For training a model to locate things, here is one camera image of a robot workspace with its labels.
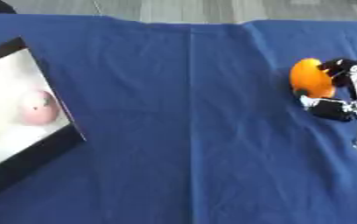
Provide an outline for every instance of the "pink ball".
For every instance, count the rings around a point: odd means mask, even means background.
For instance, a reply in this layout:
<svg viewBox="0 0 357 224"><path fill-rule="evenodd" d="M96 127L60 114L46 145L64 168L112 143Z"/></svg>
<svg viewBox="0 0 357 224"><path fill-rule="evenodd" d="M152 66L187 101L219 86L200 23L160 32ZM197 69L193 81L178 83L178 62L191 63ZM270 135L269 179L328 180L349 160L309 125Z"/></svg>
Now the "pink ball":
<svg viewBox="0 0 357 224"><path fill-rule="evenodd" d="M53 122L59 115L59 106L53 96L43 90L24 94L20 100L22 120L31 125Z"/></svg>

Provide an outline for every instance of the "blue tablecloth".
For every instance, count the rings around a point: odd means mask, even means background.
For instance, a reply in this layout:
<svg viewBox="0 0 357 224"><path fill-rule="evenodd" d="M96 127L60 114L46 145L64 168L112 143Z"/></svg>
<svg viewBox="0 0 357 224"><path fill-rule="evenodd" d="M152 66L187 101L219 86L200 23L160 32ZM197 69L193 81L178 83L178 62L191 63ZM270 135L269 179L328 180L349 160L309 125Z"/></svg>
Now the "blue tablecloth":
<svg viewBox="0 0 357 224"><path fill-rule="evenodd" d="M16 36L88 141L1 193L0 224L357 223L357 122L310 116L288 82L302 58L357 59L357 23L0 15Z"/></svg>

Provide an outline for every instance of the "orange ball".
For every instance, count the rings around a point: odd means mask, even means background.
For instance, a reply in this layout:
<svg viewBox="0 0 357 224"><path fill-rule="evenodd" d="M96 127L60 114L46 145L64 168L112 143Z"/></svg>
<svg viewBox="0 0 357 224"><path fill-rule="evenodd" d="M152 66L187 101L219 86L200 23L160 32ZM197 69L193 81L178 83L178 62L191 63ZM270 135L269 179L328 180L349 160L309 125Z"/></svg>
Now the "orange ball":
<svg viewBox="0 0 357 224"><path fill-rule="evenodd" d="M326 72L318 69L318 59L302 59L290 71L290 84L293 90L304 89L311 98L333 97L335 87Z"/></svg>

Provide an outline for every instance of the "yellow ball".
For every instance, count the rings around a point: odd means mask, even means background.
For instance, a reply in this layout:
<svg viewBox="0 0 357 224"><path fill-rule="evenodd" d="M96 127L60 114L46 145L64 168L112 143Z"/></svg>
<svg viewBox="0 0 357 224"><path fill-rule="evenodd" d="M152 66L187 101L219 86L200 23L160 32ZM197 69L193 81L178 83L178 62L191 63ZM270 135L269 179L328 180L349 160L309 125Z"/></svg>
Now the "yellow ball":
<svg viewBox="0 0 357 224"><path fill-rule="evenodd" d="M333 97L335 87L333 80L324 71L318 69L318 59L302 59L290 71L290 84L293 90L308 91L309 97Z"/></svg>

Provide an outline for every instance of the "floor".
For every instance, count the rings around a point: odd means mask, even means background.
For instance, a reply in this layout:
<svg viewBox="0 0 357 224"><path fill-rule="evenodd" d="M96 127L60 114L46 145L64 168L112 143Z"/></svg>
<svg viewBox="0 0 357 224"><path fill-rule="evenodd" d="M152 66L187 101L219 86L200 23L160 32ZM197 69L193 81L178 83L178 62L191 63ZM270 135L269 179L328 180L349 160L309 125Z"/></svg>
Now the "floor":
<svg viewBox="0 0 357 224"><path fill-rule="evenodd" d="M108 15L144 22L357 20L357 0L4 0L19 13Z"/></svg>

